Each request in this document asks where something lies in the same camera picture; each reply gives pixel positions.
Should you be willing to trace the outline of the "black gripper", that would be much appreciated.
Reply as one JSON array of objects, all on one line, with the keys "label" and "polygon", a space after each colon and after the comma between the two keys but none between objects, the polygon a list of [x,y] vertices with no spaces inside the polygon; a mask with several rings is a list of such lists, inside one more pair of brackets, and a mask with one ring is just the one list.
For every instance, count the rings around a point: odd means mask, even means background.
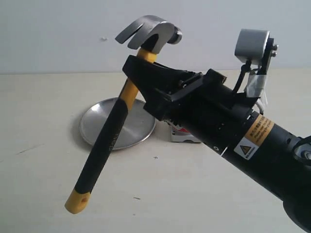
[{"label": "black gripper", "polygon": [[173,69],[128,56],[122,68],[145,99],[144,110],[173,121],[219,155],[241,155],[236,146],[254,122],[255,98],[225,86],[226,77],[209,69]]}]

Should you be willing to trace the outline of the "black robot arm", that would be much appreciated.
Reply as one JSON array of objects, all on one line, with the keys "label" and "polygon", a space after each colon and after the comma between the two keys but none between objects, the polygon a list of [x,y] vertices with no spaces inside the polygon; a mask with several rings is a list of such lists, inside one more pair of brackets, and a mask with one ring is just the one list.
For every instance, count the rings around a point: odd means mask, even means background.
[{"label": "black robot arm", "polygon": [[226,77],[178,70],[130,55],[123,72],[145,98],[144,109],[179,126],[278,197],[288,217],[311,230],[311,139],[293,135],[235,93]]}]

